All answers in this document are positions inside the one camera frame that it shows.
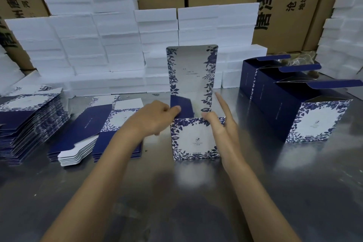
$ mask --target person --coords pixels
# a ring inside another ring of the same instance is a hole
[[[254,242],[301,241],[242,156],[238,125],[219,93],[225,113],[221,125],[215,112],[202,113],[212,127],[222,164],[230,177]],[[41,242],[102,241],[106,222],[135,147],[147,136],[159,135],[180,112],[178,106],[154,101],[134,113],[115,133],[82,186],[63,208]]]

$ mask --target blue box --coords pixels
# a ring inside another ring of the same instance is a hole
[[[352,99],[333,88],[363,86],[361,80],[315,80],[301,71],[320,64],[284,66],[266,56],[243,62],[240,89],[286,143],[327,140]]]

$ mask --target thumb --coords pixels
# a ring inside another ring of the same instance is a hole
[[[169,111],[167,111],[167,113],[170,115],[170,118],[173,120],[176,115],[178,115],[181,112],[182,108],[177,105],[177,106],[173,106],[172,108],[169,109]]]
[[[202,117],[204,119],[206,119],[207,121],[209,121],[209,123],[211,124],[213,133],[218,134],[220,131],[224,131],[224,127],[221,124],[221,122],[218,119],[217,114],[212,111],[212,112],[202,112]]]

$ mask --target reflective table surface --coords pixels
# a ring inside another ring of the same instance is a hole
[[[363,241],[363,102],[352,102],[329,140],[284,144],[238,88],[217,91],[240,126],[247,162],[302,240]],[[128,98],[168,103],[170,94],[121,95]],[[73,119],[90,100],[70,100]],[[216,99],[212,109],[223,116]],[[39,241],[94,167],[91,155],[66,168],[50,164],[49,143],[21,166],[0,162],[2,242]],[[174,161],[169,129],[146,138],[120,184],[105,241],[204,240],[252,241],[220,159]]]

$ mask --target open box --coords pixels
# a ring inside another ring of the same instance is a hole
[[[350,98],[333,88],[363,86],[360,80],[315,80],[301,71],[320,64],[284,66],[289,55],[244,61],[240,89],[259,107],[286,143],[327,140],[347,110]]]
[[[202,118],[211,111],[216,45],[167,48],[170,107],[181,106],[171,124],[174,160],[219,157],[212,129]],[[224,124],[225,117],[219,118]]]

